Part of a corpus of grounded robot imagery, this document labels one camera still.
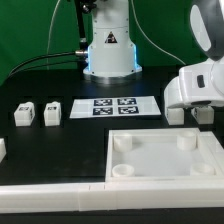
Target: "green backdrop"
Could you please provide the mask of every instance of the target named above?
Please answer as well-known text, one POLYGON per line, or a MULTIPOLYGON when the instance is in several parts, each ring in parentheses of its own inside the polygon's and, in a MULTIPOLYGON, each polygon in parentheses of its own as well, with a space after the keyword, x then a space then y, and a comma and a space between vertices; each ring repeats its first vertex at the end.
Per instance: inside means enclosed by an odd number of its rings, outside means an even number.
MULTIPOLYGON (((31 57, 47 53, 49 28, 58 0, 7 0, 0 5, 0 84, 10 70, 31 57)), ((135 0, 139 22, 146 34, 160 47, 187 64, 205 59, 195 43, 189 25, 191 0, 135 0)), ((85 16, 91 41, 91 16, 85 16)), ((180 64, 142 37, 130 12, 131 39, 138 49, 142 66, 180 64)), ((78 48, 78 29, 73 0, 61 0, 50 39, 50 53, 78 48)), ((74 68, 74 64, 53 68, 74 68)))

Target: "black platform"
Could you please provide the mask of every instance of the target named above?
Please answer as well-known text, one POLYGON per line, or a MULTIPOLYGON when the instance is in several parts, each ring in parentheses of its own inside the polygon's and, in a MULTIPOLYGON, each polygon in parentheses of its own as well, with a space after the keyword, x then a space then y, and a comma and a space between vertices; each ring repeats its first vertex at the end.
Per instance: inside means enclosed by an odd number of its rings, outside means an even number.
MULTIPOLYGON (((198 127, 201 131, 213 131, 224 145, 223 109, 215 109, 214 125, 198 126, 190 110, 186 111, 184 126, 168 125, 163 113, 163 91, 176 75, 175 67, 147 68, 142 79, 119 86, 84 81, 75 70, 30 71, 7 80, 0 87, 0 138, 4 137, 7 144, 7 157, 0 164, 0 185, 104 181, 111 129, 198 127), (74 99, 130 96, 155 96, 162 116, 69 119, 74 99), (31 127, 17 128, 13 114, 20 103, 28 101, 35 104, 36 117, 31 127), (53 101, 62 103, 62 124, 45 127, 45 105, 53 101)), ((221 218, 224 209, 213 208, 1 215, 0 222, 223 223, 221 218)))

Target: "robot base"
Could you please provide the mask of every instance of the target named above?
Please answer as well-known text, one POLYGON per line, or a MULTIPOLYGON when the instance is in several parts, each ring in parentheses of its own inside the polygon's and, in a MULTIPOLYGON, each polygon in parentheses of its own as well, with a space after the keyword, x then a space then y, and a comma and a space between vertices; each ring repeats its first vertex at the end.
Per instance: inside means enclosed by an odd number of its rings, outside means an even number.
POLYGON ((123 83, 140 79, 142 77, 142 69, 139 69, 139 71, 129 75, 125 75, 125 76, 109 76, 109 77, 96 76, 94 74, 88 74, 87 72, 85 72, 85 70, 83 75, 84 75, 84 79, 88 81, 92 81, 92 82, 96 82, 96 83, 100 83, 104 85, 115 85, 115 84, 123 84, 123 83))

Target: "white card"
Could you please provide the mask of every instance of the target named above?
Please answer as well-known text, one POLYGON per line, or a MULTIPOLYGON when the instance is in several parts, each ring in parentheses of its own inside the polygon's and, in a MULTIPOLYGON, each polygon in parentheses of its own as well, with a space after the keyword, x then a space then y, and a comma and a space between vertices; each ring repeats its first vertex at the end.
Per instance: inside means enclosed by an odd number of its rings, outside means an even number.
POLYGON ((71 119, 161 115, 153 96, 74 100, 71 119))

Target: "warning triangle sticker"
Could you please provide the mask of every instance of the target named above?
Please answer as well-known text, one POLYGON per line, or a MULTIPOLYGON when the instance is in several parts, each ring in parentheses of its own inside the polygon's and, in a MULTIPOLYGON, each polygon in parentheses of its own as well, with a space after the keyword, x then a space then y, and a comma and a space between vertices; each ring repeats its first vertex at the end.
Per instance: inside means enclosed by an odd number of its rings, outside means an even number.
POLYGON ((117 40, 113 34, 113 32, 110 32, 109 36, 107 37, 106 41, 105 41, 106 44, 117 44, 117 40))

